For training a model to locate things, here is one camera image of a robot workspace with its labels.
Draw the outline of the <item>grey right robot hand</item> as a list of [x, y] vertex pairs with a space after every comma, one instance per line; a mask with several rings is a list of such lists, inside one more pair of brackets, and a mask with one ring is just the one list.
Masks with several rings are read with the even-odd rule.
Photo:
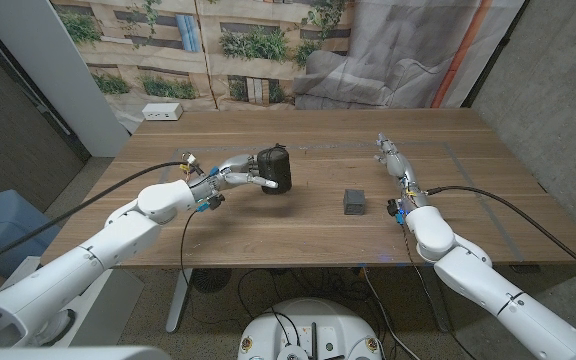
[[409, 160], [397, 149], [395, 144], [383, 133], [378, 134], [376, 144], [381, 153], [375, 156], [377, 162], [383, 164], [400, 189], [400, 199], [403, 208], [410, 212], [416, 208], [428, 206], [429, 202], [424, 191], [420, 189], [417, 177]]

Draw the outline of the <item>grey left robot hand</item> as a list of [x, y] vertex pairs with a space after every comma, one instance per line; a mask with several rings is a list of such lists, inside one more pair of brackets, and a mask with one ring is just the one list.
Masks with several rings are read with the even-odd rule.
[[242, 154], [225, 160], [213, 167], [191, 188], [196, 201], [216, 196], [218, 193], [245, 184], [255, 184], [276, 189], [276, 181], [264, 178], [260, 172], [255, 155]]

